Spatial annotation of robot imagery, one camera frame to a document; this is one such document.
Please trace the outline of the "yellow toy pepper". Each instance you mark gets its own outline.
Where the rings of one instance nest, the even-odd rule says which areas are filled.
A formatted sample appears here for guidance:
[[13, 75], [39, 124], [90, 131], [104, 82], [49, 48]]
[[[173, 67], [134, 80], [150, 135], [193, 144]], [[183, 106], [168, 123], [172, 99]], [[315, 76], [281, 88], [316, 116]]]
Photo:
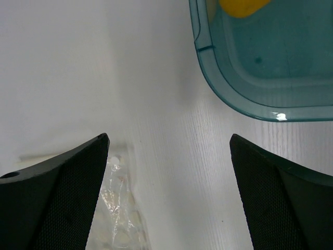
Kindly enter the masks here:
[[270, 2], [270, 0], [219, 0], [219, 5], [229, 16], [245, 18], [251, 16]]

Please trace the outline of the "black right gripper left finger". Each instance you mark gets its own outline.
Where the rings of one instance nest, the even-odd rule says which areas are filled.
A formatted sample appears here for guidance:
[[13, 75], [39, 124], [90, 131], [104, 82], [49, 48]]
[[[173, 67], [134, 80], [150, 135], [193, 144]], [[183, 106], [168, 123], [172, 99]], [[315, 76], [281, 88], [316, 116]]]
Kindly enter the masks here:
[[103, 181], [103, 133], [1, 177], [1, 249], [85, 249]]

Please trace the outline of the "clear zip top bag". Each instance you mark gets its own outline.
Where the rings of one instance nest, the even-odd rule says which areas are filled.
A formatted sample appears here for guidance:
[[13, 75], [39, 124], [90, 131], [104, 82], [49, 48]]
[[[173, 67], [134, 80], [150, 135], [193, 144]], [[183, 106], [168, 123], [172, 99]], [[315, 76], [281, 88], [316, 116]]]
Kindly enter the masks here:
[[126, 145], [109, 146], [86, 249], [150, 249], [131, 191], [130, 163]]

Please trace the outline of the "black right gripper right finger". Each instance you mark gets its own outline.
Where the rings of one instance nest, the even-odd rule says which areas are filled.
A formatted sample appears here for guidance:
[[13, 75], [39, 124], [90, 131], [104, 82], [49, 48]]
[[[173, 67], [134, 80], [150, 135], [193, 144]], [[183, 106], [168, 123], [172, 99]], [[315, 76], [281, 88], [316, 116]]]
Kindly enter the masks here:
[[332, 176], [234, 134], [231, 159], [254, 249], [332, 249]]

